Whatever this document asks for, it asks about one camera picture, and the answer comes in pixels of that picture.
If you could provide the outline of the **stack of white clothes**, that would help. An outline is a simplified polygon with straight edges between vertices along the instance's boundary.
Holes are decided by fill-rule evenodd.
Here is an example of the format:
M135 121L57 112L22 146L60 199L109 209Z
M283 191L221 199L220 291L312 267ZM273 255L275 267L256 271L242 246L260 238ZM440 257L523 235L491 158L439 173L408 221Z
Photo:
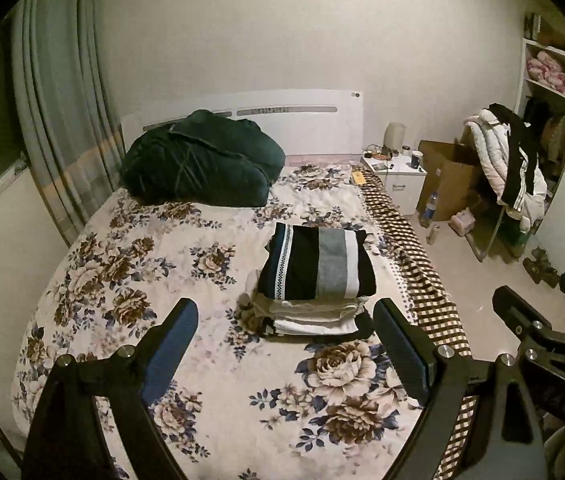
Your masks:
M366 298L343 300L276 300L258 291L260 272L248 274L239 296L239 323L263 336L367 337L372 328Z

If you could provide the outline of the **black grey striped sweater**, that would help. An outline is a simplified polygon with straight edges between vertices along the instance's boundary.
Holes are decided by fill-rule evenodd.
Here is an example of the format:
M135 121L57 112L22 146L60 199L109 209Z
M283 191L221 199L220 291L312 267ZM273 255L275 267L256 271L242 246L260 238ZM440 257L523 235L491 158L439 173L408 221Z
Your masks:
M377 292L367 232L277 223L258 292L279 301L340 301Z

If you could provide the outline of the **floral fleece bed blanket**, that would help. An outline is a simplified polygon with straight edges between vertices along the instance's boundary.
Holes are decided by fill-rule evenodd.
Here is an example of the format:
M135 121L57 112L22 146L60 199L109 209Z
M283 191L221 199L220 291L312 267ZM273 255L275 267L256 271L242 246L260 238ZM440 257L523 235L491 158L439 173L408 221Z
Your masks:
M136 344L179 299L200 322L150 412L191 479L379 479L420 415L382 344L261 334L255 275L278 223L367 233L378 293L437 344L470 354L457 307L410 225L367 174L285 168L260 208L144 206L116 191L40 297L11 386L28 430L62 354L104 359Z

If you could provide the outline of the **dark shoes on floor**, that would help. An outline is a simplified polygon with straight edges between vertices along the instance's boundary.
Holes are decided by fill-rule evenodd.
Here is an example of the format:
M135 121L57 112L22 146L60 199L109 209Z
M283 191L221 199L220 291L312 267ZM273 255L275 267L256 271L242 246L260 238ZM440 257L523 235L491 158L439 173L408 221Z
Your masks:
M536 247L531 252L532 257L523 260L523 268L535 284L545 282L551 288L556 288L560 281L560 275L551 265L547 252Z

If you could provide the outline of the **plastic water bottle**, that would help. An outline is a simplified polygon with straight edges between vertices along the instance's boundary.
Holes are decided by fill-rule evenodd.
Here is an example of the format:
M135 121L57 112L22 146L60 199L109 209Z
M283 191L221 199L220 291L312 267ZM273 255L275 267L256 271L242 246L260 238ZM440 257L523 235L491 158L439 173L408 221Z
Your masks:
M439 195L437 195L436 192L433 192L430 195L429 199L427 200L427 203L425 204L424 210L422 211L422 214L419 218L420 226L423 226L426 229L429 226L431 226L431 223L433 221L433 217L435 215L435 211L437 208L438 197Z

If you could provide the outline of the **white bedside table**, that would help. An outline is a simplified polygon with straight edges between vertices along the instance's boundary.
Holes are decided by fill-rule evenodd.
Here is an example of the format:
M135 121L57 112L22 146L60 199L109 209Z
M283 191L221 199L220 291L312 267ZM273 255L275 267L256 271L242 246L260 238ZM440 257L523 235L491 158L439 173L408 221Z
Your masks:
M422 167L413 169L410 166L411 159L404 155L398 155L391 160L361 156L360 161L380 178L385 192L402 216L416 214L427 171Z

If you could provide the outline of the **brown cardboard box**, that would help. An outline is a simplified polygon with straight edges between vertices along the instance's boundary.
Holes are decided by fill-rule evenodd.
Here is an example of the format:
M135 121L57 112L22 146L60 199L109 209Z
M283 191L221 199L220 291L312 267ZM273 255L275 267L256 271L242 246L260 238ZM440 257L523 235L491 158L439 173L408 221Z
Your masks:
M427 173L417 211L424 213L430 196L436 192L434 221L447 221L469 206L477 179L483 174L479 157L470 146L459 143L422 140L422 165Z

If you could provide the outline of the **white black jacket on chair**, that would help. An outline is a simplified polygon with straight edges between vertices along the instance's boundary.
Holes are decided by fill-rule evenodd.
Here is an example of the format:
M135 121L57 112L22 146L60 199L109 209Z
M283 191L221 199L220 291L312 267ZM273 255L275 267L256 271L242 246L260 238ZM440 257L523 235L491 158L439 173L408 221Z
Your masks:
M531 232L544 219L548 191L532 126L499 103L481 108L463 125L497 204L522 233Z

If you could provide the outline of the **dark green duvet bundle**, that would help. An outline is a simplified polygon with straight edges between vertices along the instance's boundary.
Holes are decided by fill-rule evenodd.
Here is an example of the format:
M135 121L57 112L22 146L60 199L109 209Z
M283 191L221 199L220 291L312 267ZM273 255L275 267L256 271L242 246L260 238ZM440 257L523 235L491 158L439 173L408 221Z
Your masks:
M196 110L142 133L122 160L121 180L145 205L261 207L284 163L284 150L256 122Z

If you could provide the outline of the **white table lamp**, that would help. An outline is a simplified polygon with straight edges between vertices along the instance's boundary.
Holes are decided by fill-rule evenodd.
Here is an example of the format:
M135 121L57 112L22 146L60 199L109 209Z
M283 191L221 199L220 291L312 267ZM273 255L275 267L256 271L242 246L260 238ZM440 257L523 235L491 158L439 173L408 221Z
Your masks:
M386 155L396 156L403 149L406 126L401 122L390 122L383 134L382 149Z

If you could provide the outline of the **white headboard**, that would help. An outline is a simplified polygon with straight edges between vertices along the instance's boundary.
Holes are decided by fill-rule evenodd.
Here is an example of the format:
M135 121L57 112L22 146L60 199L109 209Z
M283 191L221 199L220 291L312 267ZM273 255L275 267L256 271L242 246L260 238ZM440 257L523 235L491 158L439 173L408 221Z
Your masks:
M290 156L356 155L363 149L363 95L323 89L213 94L151 103L122 118L124 145L195 110L252 120Z

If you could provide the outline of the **grey curtain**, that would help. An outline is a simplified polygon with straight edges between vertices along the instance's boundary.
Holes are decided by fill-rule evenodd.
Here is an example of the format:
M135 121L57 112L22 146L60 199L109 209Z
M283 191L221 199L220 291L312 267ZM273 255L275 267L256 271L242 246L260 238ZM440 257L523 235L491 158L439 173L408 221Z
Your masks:
M99 0L20 0L14 9L19 122L37 188L66 244L118 188L124 155L99 32Z

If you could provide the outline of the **pink folded blanket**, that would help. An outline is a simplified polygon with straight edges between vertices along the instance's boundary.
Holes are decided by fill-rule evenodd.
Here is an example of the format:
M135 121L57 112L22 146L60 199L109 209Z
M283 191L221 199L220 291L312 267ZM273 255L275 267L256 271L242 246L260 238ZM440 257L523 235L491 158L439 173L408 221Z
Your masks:
M562 65L548 52L540 51L526 60L529 78L565 96L565 73Z

